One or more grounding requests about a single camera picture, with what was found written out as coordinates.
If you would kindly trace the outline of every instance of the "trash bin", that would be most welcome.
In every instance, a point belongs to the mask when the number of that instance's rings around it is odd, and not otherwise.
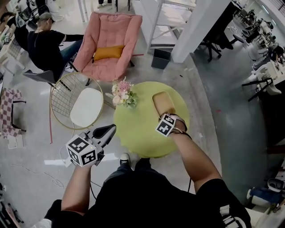
[[[168,51],[163,51],[155,49],[153,54],[151,67],[164,69],[170,61],[171,53]]]

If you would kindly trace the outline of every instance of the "pink armchair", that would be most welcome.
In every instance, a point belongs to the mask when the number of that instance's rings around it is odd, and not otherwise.
[[[114,81],[124,76],[138,39],[142,16],[93,12],[74,66],[89,78]],[[124,45],[119,59],[107,58],[92,63],[97,48]]]

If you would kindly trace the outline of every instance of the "white seat cushion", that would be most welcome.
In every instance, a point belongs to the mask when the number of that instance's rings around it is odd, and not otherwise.
[[[88,127],[98,117],[102,106],[102,93],[92,88],[86,88],[79,94],[70,112],[70,119],[78,126]]]

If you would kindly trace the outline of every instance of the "sneaker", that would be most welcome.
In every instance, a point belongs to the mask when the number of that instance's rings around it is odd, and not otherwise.
[[[130,165],[130,156],[127,153],[123,153],[120,157],[120,165],[123,163]]]

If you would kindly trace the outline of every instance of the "yellow round table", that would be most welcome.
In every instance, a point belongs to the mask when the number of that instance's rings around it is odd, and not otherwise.
[[[158,116],[152,102],[152,96],[166,91],[172,98],[176,114],[183,118],[189,128],[189,112],[187,106],[173,88],[155,81],[147,81],[132,87],[138,96],[135,108],[117,106],[114,113],[114,123],[117,126],[117,136],[121,145],[143,158],[162,157],[176,150],[176,145],[170,137],[164,137],[155,131]]]

